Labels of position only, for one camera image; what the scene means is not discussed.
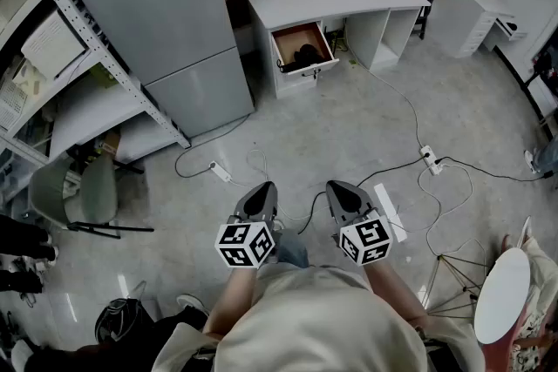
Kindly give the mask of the person's white shoe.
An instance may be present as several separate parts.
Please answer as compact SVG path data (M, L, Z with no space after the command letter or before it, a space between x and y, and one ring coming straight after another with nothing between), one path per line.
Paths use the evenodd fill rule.
M205 316L209 316L209 311L202 301L192 294L181 294L176 297L176 302L182 309L193 308Z

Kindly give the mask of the white metal shelf rack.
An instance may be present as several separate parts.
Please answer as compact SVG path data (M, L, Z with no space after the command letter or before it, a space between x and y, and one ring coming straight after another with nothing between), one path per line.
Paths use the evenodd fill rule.
M101 38L94 32L85 18L79 13L78 8L72 0L53 0L63 16L69 21L70 26L77 32L79 37L86 44L87 51L83 57L85 62L100 63L109 73L118 81L126 92L126 98L132 99L142 112L146 112L159 125L166 137L170 138L171 143L177 143L181 147L187 149L191 146L190 141L182 133L182 131L161 112L154 103L147 98L141 91L140 84L133 81L126 74L121 64L108 50ZM22 21L32 12L32 10L41 2L41 0L27 0L11 20L0 30L0 50L8 43L9 39L22 23Z

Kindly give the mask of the person's cream shirt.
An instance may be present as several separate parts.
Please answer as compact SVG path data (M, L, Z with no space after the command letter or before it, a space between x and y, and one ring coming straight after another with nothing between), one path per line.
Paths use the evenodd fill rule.
M485 372L470 328L413 327L365 274L287 263L257 272L251 309L216 339L181 323L151 372Z

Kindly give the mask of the long white power strip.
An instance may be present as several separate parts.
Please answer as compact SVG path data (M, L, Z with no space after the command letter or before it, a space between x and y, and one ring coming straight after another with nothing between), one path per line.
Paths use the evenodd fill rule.
M430 173L432 175L439 175L442 171L441 162L436 158L432 148L429 145L424 145L420 148L419 152Z

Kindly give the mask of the round white side table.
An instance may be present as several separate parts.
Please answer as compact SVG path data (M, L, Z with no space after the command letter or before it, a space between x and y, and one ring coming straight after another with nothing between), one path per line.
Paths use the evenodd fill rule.
M465 263L483 269L485 277L475 281L457 264ZM461 285L460 291L449 299L427 309L431 316L458 319L457 310L473 309L469 319L478 342L493 344L502 339L520 322L530 287L530 266L527 255L518 247L509 248L492 266L478 261L465 260L452 254L437 257L432 278L425 293L429 298L441 265Z

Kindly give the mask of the white microwave oven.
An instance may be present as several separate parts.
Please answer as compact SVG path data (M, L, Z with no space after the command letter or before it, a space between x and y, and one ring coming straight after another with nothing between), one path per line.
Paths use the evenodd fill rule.
M85 46L59 11L54 10L28 36L21 52L43 76L52 80L85 52Z

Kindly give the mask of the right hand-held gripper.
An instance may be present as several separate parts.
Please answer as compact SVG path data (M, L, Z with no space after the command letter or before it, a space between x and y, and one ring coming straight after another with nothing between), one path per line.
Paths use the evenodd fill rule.
M328 181L326 196L336 222L353 222L341 228L339 247L357 266L386 258L392 230L384 215L373 209L368 193L348 182Z

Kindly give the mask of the green chair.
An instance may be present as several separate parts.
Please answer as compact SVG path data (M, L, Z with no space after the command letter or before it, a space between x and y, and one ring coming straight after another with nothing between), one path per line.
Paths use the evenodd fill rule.
M152 233L151 227L126 227L114 223L118 191L112 159L101 155L90 163L78 192L65 195L66 175L74 158L66 155L37 169L28 186L31 207L41 217L64 230L118 240L121 232Z

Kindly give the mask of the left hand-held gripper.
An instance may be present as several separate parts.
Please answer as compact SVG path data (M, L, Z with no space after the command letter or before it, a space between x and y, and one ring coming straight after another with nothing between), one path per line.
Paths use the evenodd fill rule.
M237 213L220 225L214 242L227 267L258 269L275 251L277 203L278 191L272 181L254 187L237 203Z

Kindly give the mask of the person's left forearm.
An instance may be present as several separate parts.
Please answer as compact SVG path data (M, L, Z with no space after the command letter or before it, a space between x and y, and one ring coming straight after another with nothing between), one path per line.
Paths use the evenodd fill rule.
M251 309L256 277L256 269L235 268L231 271L202 330L204 334L221 339Z

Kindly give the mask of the grey refrigerator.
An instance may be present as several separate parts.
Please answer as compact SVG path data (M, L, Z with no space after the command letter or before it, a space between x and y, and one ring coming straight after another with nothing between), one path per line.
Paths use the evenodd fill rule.
M132 74L189 137L254 110L225 0L82 0Z

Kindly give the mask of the black item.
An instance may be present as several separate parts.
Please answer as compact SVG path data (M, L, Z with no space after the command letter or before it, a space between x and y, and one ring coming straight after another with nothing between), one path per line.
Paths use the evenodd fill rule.
M299 51L294 52L293 61L288 64L277 62L281 73L290 73L309 67L313 64L325 63L326 59L311 44L304 44Z

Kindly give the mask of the person's blue jeans leg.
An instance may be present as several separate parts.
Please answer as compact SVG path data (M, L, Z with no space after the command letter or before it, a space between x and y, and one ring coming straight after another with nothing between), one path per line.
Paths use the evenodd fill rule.
M278 263L287 263L299 268L310 266L307 248L297 231L282 229L274 233L274 239Z

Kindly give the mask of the white wooden drawer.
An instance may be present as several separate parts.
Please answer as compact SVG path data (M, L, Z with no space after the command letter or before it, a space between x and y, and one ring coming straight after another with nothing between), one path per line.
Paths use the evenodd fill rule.
M338 58L334 58L319 22L299 24L290 28L276 30L270 36L271 68L276 75L281 75L286 80L293 80L295 77L315 78L317 75L331 70L339 62ZM311 44L316 47L318 52L326 59L326 62L313 64L290 73L281 73L277 62L281 64L292 62L294 52L299 51L304 44Z

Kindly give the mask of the person's right forearm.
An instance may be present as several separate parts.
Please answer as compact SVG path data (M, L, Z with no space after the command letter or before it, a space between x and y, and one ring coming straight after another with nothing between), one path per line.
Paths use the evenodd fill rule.
M364 271L374 294L387 302L405 321L415 328L426 328L430 324L430 316L419 298L386 260L367 264Z

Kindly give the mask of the small white power strip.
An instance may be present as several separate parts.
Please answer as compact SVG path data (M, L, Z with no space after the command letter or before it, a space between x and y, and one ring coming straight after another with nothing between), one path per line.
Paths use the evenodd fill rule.
M231 174L226 171L219 163L216 161L211 161L208 165L209 169L219 177L223 182L228 183L231 181Z

